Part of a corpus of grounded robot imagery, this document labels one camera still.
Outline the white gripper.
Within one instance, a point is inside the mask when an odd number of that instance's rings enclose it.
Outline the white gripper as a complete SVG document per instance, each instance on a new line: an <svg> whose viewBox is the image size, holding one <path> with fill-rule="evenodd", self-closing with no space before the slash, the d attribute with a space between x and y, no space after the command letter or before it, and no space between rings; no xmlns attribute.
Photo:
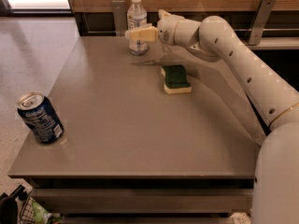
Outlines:
<svg viewBox="0 0 299 224"><path fill-rule="evenodd" d="M157 29L151 23L146 23L135 29L130 29L125 32L125 37L130 41L147 41L154 42L158 39L171 46L179 46L178 40L178 25L183 20L182 16L174 15L166 12L163 9L158 11L159 20Z"/></svg>

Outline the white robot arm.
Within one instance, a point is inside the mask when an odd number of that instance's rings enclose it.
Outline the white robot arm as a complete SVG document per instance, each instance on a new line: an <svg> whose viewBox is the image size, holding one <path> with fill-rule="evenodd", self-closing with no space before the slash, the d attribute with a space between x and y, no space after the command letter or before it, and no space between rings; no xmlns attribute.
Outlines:
<svg viewBox="0 0 299 224"><path fill-rule="evenodd" d="M205 61L223 59L270 130L258 154L251 224L298 224L299 93L237 37L219 16L203 21L159 11L156 26L125 32L130 41L161 40Z"/></svg>

